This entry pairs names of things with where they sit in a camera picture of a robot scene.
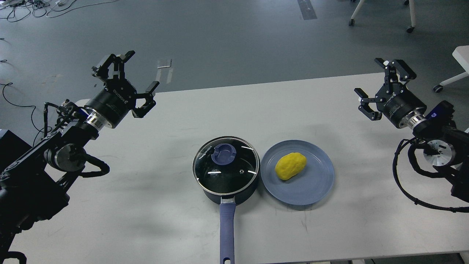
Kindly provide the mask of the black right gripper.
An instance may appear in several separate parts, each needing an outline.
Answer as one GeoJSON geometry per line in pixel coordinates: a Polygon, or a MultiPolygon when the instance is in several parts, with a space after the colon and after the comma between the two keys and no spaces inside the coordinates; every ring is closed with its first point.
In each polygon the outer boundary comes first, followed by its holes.
{"type": "Polygon", "coordinates": [[[385,80],[375,95],[377,98],[369,98],[361,88],[354,89],[359,96],[358,110],[372,121],[382,119],[383,114],[396,128],[404,128],[402,119],[405,116],[411,112],[423,114],[427,110],[427,105],[406,87],[408,82],[417,78],[417,74],[401,59],[375,58],[374,61],[384,69],[385,80]],[[375,103],[378,111],[373,110],[370,103],[375,103]]]}

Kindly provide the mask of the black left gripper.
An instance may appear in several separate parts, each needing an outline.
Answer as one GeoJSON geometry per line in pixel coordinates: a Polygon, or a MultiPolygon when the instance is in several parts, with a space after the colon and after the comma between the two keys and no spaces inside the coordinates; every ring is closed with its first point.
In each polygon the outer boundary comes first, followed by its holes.
{"type": "Polygon", "coordinates": [[[154,96],[159,81],[151,82],[145,92],[136,94],[125,77],[125,63],[135,53],[131,50],[124,55],[110,54],[92,67],[92,76],[102,81],[104,88],[85,104],[85,108],[89,113],[94,111],[104,117],[106,127],[116,128],[130,110],[134,118],[143,118],[157,104],[154,96]],[[145,99],[145,102],[135,107],[136,99],[145,99]]]}

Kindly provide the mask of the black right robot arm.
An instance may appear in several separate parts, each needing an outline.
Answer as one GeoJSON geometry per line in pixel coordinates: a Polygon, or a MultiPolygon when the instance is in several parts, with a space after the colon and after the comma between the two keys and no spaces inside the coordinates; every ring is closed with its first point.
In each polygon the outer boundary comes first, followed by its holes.
{"type": "Polygon", "coordinates": [[[401,192],[415,205],[453,213],[467,213],[467,206],[443,207],[430,204],[412,196],[400,183],[398,158],[408,147],[407,157],[414,172],[431,179],[445,179],[451,184],[451,195],[468,202],[468,133],[459,130],[453,120],[454,106],[446,100],[428,114],[427,106],[417,98],[407,84],[417,74],[404,62],[375,58],[385,72],[384,83],[374,97],[361,88],[358,110],[372,121],[385,116],[394,127],[412,130],[412,139],[399,142],[392,159],[392,175],[401,192]]]}

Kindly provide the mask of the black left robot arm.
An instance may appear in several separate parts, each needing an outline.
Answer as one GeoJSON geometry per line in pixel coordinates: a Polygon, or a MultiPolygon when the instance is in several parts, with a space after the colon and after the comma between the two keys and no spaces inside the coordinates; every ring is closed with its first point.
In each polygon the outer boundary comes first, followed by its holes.
{"type": "Polygon", "coordinates": [[[30,149],[16,136],[3,138],[6,154],[1,157],[1,262],[27,258],[10,251],[15,236],[30,229],[35,222],[49,220],[68,206],[67,191],[78,177],[100,177],[110,167],[84,150],[97,139],[103,127],[116,128],[131,113],[143,118],[155,105],[158,81],[138,93],[125,77],[125,64],[135,54],[111,54],[95,67],[92,75],[103,82],[103,89],[83,107],[65,100],[58,112],[58,122],[48,131],[44,120],[44,137],[30,149]]]}

